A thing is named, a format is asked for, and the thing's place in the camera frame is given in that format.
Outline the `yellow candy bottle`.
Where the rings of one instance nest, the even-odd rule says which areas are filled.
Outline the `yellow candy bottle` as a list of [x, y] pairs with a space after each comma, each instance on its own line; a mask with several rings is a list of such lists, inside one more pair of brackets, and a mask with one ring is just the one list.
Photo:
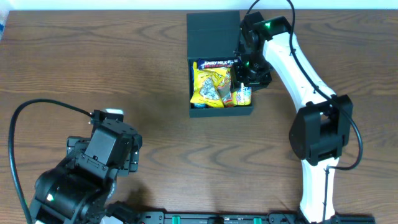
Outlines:
[[232, 93], [232, 102], [235, 106], [247, 106], [251, 104], [252, 88], [244, 86], [243, 83], [240, 87]]

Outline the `green Haribo gummy bag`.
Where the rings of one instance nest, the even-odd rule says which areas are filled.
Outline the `green Haribo gummy bag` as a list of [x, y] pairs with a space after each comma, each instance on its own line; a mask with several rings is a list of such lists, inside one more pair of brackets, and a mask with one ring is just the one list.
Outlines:
[[233, 107], [233, 96], [231, 93], [231, 75], [229, 73], [226, 74], [224, 79], [217, 85], [218, 93], [221, 97], [223, 105], [225, 108]]

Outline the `yellow snack bag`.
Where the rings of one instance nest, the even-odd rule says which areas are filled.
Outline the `yellow snack bag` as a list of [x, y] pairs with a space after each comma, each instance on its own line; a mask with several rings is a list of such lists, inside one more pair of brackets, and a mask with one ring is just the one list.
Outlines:
[[227, 77], [227, 68], [209, 68], [200, 70], [196, 62], [192, 65], [193, 95], [192, 104], [204, 104], [212, 108], [223, 108], [218, 86]]

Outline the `Dairy Milk chocolate bar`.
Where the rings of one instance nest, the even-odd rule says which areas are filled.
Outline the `Dairy Milk chocolate bar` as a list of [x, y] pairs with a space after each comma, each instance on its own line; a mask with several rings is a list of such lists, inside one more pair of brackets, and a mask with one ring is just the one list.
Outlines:
[[197, 60], [197, 69], [204, 70], [207, 68], [230, 68], [234, 64], [239, 63], [239, 59], [233, 60]]

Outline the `dark green box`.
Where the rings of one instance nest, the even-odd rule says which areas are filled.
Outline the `dark green box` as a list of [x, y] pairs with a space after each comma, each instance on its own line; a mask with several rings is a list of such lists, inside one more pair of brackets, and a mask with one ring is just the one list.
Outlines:
[[[199, 59], [233, 60], [238, 41], [240, 17], [238, 11], [187, 14], [187, 61], [190, 99], [193, 95], [192, 65]], [[228, 108], [194, 108], [190, 102], [191, 118], [249, 115], [253, 105]]]

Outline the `blue Oreo cookie pack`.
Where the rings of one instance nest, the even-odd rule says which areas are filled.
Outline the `blue Oreo cookie pack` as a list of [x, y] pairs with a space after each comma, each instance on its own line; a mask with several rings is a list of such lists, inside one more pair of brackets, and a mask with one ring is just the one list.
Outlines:
[[193, 103], [194, 108], [207, 108], [207, 105], [204, 103]]

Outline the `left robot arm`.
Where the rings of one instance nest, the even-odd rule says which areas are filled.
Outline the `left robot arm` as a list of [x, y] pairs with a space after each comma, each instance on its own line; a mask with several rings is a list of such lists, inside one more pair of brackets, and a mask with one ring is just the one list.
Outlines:
[[67, 139], [68, 153], [35, 183], [34, 223], [99, 223], [118, 177], [137, 170], [140, 135]]

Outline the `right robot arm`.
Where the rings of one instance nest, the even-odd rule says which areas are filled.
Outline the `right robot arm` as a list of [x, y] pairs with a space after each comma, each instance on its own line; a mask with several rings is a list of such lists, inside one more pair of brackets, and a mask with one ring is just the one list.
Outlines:
[[350, 98], [337, 96], [318, 76], [284, 16], [265, 20], [260, 12], [245, 15], [235, 54], [239, 62], [233, 67], [232, 92], [265, 88], [272, 80], [271, 72], [276, 72], [294, 103], [289, 141], [302, 163], [303, 220], [336, 223], [333, 169], [349, 139]]

